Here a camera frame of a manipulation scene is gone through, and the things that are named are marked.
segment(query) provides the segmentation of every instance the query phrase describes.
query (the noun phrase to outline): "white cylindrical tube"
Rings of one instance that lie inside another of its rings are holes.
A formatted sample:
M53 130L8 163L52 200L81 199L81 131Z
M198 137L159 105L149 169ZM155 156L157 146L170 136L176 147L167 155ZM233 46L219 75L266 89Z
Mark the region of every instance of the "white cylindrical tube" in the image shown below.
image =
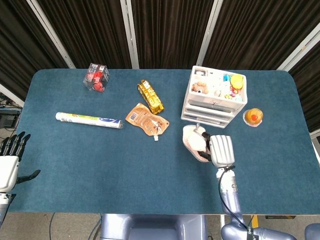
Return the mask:
M103 117L97 117L97 116L86 116L86 115L79 115L79 114L73 114L73 113L57 112L55 115L55 119L61 122L96 125L96 126L114 128L114 129L123 128L122 120L103 118Z

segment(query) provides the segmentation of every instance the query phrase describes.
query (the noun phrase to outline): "brown curtain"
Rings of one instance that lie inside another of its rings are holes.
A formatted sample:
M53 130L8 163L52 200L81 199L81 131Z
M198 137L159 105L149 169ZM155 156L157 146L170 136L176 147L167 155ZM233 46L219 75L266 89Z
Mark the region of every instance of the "brown curtain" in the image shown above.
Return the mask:
M0 1L0 31L0 83L20 99L38 70L67 68L27 1Z
M132 68L119 0L38 2L77 68Z
M203 66L275 70L319 22L319 0L224 0Z
M289 73L298 89L309 132L320 129L320 42Z
M213 0L132 0L139 66L191 69Z

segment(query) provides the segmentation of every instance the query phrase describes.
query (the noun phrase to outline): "yellow packaging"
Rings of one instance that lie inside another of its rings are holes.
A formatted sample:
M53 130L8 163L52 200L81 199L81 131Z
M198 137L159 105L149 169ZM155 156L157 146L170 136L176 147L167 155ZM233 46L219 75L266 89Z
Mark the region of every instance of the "yellow packaging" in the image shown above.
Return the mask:
M164 133L169 127L169 122L161 116L154 115L150 110L138 103L126 116L127 120L132 125L138 126L149 136L157 136Z
M138 90L142 94L153 114L158 114L165 109L156 92L147 80L141 80L141 83L138 84Z

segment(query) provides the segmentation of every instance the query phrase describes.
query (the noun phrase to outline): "table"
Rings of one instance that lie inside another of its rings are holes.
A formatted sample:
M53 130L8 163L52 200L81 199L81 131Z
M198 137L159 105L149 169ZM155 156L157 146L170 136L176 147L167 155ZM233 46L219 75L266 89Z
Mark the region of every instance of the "table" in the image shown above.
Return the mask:
M298 93L284 71L235 70L247 77L248 104L225 128L230 135L238 195L244 214L320 214L320 169ZM45 69L31 82L17 132L31 134L19 175L41 169L17 185L12 212L118 214L220 214L217 169L184 147L180 119L190 70L111 69L104 93L82 83L86 69ZM147 79L170 121L155 142L125 122L123 129L60 122L57 112L124 120L139 102ZM263 110L255 128L243 111Z

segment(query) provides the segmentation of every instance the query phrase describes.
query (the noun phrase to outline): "brown snack pouch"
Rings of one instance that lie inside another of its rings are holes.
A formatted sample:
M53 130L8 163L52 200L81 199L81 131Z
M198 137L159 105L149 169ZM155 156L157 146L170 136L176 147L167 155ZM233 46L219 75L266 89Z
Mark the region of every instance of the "brown snack pouch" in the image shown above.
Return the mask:
M142 128L149 136L161 135L167 127L169 127L169 122L167 120L161 116L152 114L142 103L138 103L131 112L129 112L125 120L132 125Z

